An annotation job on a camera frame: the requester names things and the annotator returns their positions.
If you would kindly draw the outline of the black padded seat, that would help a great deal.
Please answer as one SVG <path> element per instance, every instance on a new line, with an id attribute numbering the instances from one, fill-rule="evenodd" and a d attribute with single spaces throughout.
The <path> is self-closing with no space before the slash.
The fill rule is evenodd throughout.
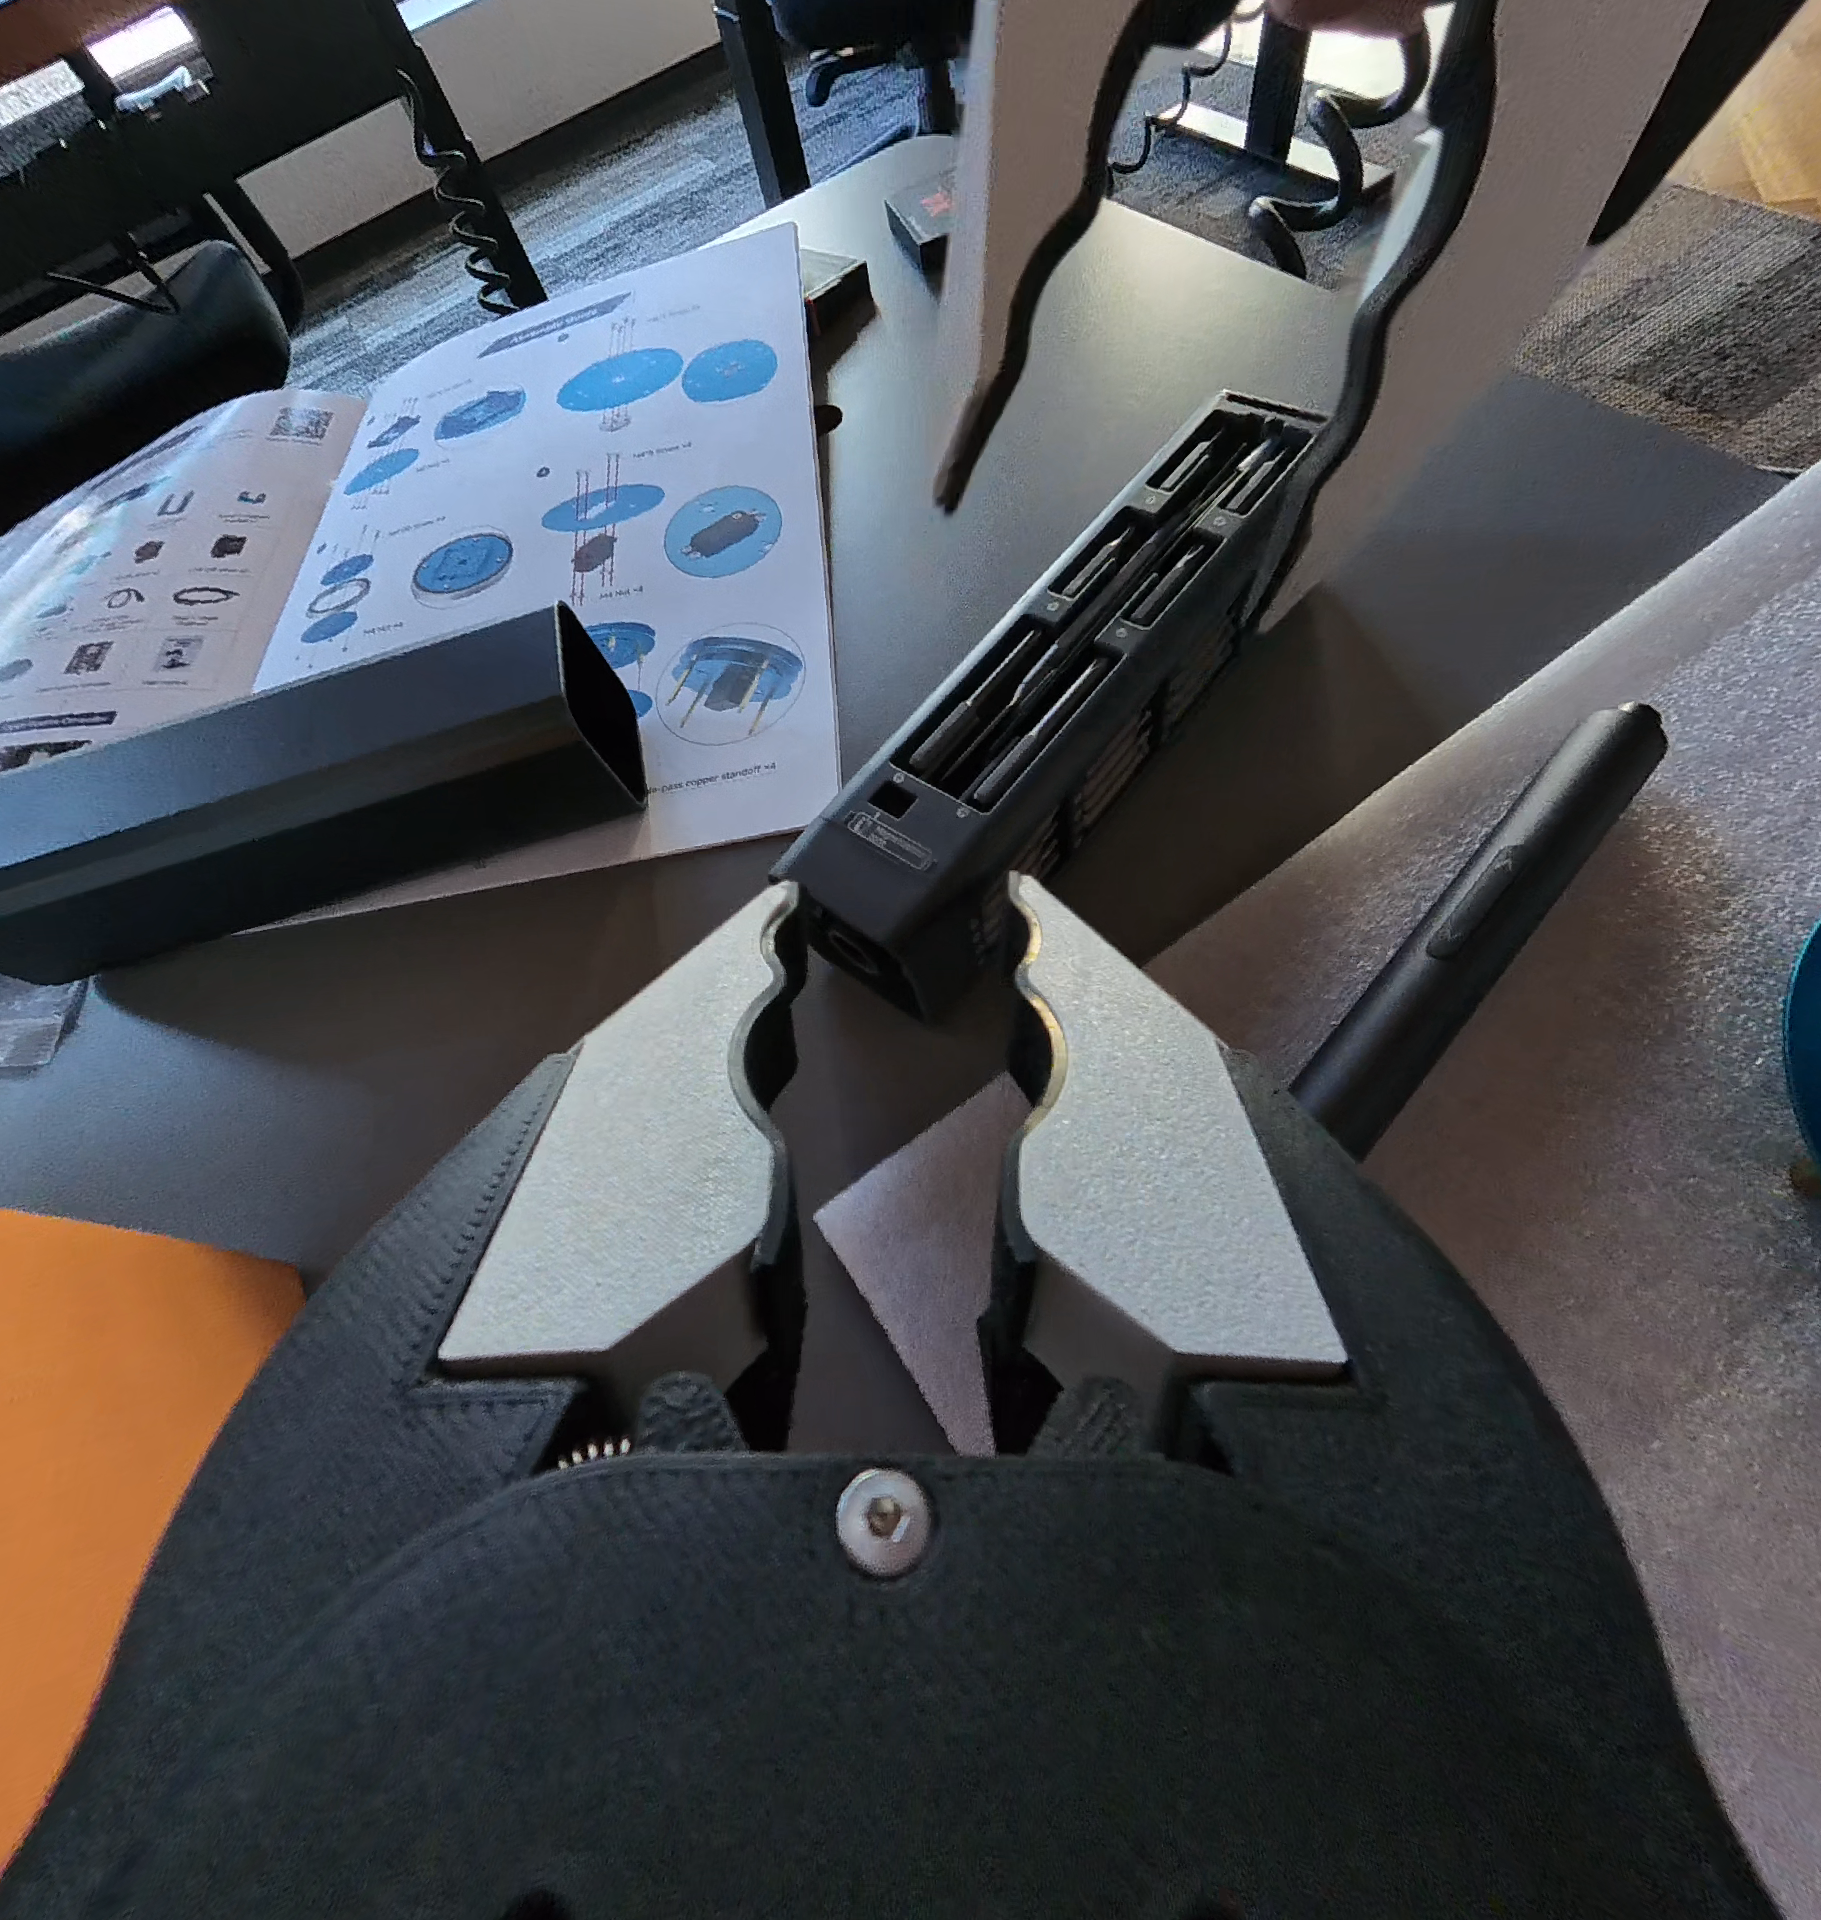
<path id="1" fill-rule="evenodd" d="M 183 422 L 285 383 L 289 334 L 245 253 L 202 244 L 165 292 L 173 306 L 120 304 L 0 354 L 0 535 Z"/>

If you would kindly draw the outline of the dark metal case sleeve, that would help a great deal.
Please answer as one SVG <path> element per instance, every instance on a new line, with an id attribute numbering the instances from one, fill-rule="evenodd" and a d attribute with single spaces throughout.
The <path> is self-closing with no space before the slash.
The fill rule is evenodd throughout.
<path id="1" fill-rule="evenodd" d="M 565 605 L 0 777 L 0 972 L 61 986 L 640 813 Z"/>

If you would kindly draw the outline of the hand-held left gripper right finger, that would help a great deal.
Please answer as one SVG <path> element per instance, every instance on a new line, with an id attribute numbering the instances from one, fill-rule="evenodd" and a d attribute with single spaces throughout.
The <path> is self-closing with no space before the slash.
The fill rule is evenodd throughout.
<path id="1" fill-rule="evenodd" d="M 1009 1074 L 988 1373 L 1332 1383 L 1342 1336 L 1228 1049 L 1041 880 L 1009 876 Z"/>

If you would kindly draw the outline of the black office chair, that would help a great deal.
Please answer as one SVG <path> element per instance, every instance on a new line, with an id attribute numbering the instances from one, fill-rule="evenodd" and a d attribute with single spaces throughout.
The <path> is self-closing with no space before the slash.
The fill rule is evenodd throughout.
<path id="1" fill-rule="evenodd" d="M 905 64 L 920 77 L 920 115 L 905 136 L 953 136 L 950 64 L 968 48 L 973 3 L 771 3 L 781 37 L 811 56 L 804 99 L 823 107 L 851 73 Z"/>

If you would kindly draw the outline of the wooden desk with black frame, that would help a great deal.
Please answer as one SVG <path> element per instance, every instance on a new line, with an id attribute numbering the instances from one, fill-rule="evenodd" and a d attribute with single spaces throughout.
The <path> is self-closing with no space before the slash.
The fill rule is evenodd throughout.
<path id="1" fill-rule="evenodd" d="M 195 40 L 190 84 L 128 106 L 91 51 L 156 4 L 0 4 L 0 88 L 59 64 L 91 122 L 0 179 L 0 336 L 207 237 L 241 243 L 288 328 L 298 268 L 243 189 L 245 175 L 387 102 L 409 111 L 476 299 L 508 314 L 545 297 L 488 170 L 390 3 L 179 3 Z"/>

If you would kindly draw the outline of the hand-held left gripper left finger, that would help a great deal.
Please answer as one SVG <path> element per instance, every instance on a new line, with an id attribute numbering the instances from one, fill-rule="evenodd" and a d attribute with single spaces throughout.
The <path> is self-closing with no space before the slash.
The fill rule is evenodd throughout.
<path id="1" fill-rule="evenodd" d="M 440 1347 L 463 1375 L 740 1379 L 802 1353 L 799 889 L 764 887 L 581 1044 Z"/>

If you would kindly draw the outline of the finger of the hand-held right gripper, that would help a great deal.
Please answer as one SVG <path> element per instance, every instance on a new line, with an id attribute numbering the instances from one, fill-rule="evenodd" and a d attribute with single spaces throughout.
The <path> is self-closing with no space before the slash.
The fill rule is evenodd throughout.
<path id="1" fill-rule="evenodd" d="M 1577 268 L 1705 7 L 1457 4 L 1440 133 L 1386 237 L 1331 421 L 1282 489 L 1263 612 L 1282 616 L 1398 500 Z"/>
<path id="2" fill-rule="evenodd" d="M 934 502 L 953 513 L 1008 409 L 1041 292 L 1088 231 L 1113 127 L 1154 37 L 1148 3 L 983 3 L 938 304 Z"/>

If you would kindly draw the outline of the clear plastic bag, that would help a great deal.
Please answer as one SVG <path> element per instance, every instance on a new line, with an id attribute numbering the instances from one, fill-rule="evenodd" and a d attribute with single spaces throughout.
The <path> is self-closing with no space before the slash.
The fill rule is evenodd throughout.
<path id="1" fill-rule="evenodd" d="M 47 1066 L 78 1018 L 86 982 L 34 986 L 0 976 L 0 1074 Z"/>

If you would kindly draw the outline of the black screwdriver bit case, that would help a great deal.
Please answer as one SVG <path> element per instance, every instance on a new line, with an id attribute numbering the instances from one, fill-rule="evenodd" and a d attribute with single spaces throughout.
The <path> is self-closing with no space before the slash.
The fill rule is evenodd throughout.
<path id="1" fill-rule="evenodd" d="M 811 942 L 943 1018 L 1237 661 L 1282 487 L 1321 417 L 1220 395 L 893 732 L 771 876 Z"/>

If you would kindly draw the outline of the dark grey desk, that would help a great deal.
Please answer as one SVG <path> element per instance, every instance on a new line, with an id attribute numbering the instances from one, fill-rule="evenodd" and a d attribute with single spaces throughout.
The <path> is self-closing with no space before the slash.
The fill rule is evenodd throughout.
<path id="1" fill-rule="evenodd" d="M 775 209 L 870 264 L 827 372 L 843 752 L 864 763 L 1220 391 L 1332 404 L 1348 303 L 1108 206 L 1053 277 L 959 514 L 930 503 L 936 297 L 885 193 L 936 139 Z M 1340 571 L 1218 684 L 1059 889 L 1168 948 L 1689 559 L 1780 475 L 1508 374 Z M 757 893 L 775 842 L 258 929 L 108 976 L 0 1075 L 0 1206 L 325 1271 L 541 1056 Z"/>

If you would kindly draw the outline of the small black box red print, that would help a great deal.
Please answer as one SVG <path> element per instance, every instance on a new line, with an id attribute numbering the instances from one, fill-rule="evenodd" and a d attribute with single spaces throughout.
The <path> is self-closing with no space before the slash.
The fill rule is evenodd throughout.
<path id="1" fill-rule="evenodd" d="M 885 216 L 902 253 L 925 277 L 944 266 L 953 223 L 953 170 L 899 187 L 885 198 Z"/>

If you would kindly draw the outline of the white foam sheet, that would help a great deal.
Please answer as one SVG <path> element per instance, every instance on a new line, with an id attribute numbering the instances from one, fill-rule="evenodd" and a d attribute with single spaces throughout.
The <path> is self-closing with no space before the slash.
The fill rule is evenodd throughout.
<path id="1" fill-rule="evenodd" d="M 1783 998 L 1821 917 L 1821 461 L 1165 948 L 1293 1077 L 1597 707 L 1670 752 L 1368 1162 L 1561 1409 L 1787 1915 L 1821 1915 L 1821 1196 Z"/>

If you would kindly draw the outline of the black electric screwdriver pen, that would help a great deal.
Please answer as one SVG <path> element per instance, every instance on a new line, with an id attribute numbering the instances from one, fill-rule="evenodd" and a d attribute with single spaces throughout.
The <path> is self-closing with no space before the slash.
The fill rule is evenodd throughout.
<path id="1" fill-rule="evenodd" d="M 1356 997 L 1289 1091 L 1365 1160 L 1670 751 L 1657 707 L 1586 715 Z"/>

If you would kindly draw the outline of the white assembly manual blue pictures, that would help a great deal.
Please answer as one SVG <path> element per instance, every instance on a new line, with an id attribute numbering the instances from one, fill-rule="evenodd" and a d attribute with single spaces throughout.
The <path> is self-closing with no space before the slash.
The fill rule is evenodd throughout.
<path id="1" fill-rule="evenodd" d="M 568 289 L 371 396 L 288 388 L 154 436 L 0 539 L 0 790 L 514 616 L 627 699 L 638 824 L 483 884 L 793 834 L 843 779 L 804 257 L 790 223 Z"/>

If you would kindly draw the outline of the black desk leg white foot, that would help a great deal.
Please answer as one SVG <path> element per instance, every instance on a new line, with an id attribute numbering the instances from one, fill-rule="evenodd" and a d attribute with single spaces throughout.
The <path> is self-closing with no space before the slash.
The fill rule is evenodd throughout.
<path id="1" fill-rule="evenodd" d="M 1267 20 L 1249 99 L 1243 154 L 1268 199 L 1294 201 L 1310 212 L 1299 230 L 1332 227 L 1358 203 L 1380 199 L 1394 174 L 1368 163 L 1356 133 L 1401 119 L 1430 81 L 1430 33 L 1399 38 L 1399 91 L 1380 99 L 1319 88 L 1302 107 L 1312 34 Z"/>

